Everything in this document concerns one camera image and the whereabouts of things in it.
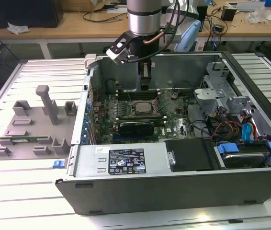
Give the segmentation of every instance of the sticker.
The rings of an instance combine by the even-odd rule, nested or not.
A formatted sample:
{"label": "sticker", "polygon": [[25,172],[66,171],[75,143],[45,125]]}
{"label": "sticker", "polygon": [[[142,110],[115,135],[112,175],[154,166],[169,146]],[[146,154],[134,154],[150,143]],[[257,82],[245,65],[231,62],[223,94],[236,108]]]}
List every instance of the sticker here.
{"label": "sticker", "polygon": [[97,147],[95,149],[95,153],[108,153],[110,150],[110,147]]}
{"label": "sticker", "polygon": [[29,140],[25,140],[25,139],[20,139],[20,140],[11,140],[13,143],[17,143],[17,142],[29,142]]}
{"label": "sticker", "polygon": [[109,174],[146,173],[144,149],[109,150]]}

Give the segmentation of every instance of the computer case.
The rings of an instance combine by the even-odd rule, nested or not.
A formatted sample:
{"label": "computer case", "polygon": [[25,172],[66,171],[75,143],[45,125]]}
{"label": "computer case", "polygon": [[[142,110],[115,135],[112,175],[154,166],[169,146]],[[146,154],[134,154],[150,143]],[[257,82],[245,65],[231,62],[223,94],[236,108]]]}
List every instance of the computer case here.
{"label": "computer case", "polygon": [[0,0],[0,29],[13,25],[57,27],[62,20],[61,0]]}

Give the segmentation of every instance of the floor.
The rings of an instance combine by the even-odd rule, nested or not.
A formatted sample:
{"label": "floor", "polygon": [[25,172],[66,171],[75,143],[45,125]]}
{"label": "floor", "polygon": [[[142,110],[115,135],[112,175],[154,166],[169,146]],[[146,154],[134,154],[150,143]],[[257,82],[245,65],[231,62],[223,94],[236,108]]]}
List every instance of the floor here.
{"label": "floor", "polygon": [[[251,49],[251,52],[257,52],[255,47],[259,44],[256,42]],[[102,53],[104,47],[109,46],[107,43],[94,43],[94,44],[83,44],[85,53]],[[219,47],[219,50],[228,50],[231,53],[245,53],[249,42],[227,42],[226,44]],[[12,44],[10,50],[19,59],[43,59],[43,54],[40,51],[39,45],[36,44]],[[212,46],[206,47],[207,51],[212,50]],[[51,51],[54,58],[80,58],[85,54],[79,53],[78,44],[52,44]],[[268,59],[271,60],[271,42],[266,42],[261,46],[260,50]],[[18,61],[9,53],[4,46],[1,46],[0,55],[0,89],[2,88],[5,81],[10,76],[14,67]]]}

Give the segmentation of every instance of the wooden desk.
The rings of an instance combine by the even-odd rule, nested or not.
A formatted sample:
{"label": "wooden desk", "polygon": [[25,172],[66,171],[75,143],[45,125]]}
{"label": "wooden desk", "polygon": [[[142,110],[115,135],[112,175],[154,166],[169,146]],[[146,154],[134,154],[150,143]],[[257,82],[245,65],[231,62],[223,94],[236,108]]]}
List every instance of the wooden desk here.
{"label": "wooden desk", "polygon": [[[226,0],[216,0],[217,6],[208,7],[208,13],[223,6]],[[113,17],[114,13],[95,13],[94,20]],[[222,37],[223,41],[271,41],[271,21],[268,23],[249,24],[245,19],[246,13],[238,13],[232,22],[227,22],[228,31]],[[0,29],[0,39],[9,43],[38,43],[46,59],[51,58],[50,43],[89,43],[113,42],[123,32],[128,30],[127,18],[121,16],[122,21],[113,23],[91,23],[82,19],[78,12],[64,13],[63,20],[57,28],[29,28],[30,32],[20,35],[10,33],[7,29]],[[214,18],[214,23],[223,24]],[[202,50],[210,29],[205,23],[203,31],[198,34],[196,50]]]}

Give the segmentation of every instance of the plastic bag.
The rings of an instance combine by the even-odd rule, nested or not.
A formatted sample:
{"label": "plastic bag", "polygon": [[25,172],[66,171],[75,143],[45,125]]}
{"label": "plastic bag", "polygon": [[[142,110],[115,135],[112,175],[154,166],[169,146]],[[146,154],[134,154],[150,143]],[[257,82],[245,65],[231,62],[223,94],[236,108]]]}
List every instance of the plastic bag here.
{"label": "plastic bag", "polygon": [[260,9],[256,9],[254,12],[248,12],[246,19],[250,24],[267,22],[266,18],[269,14],[271,14],[271,11],[262,7]]}

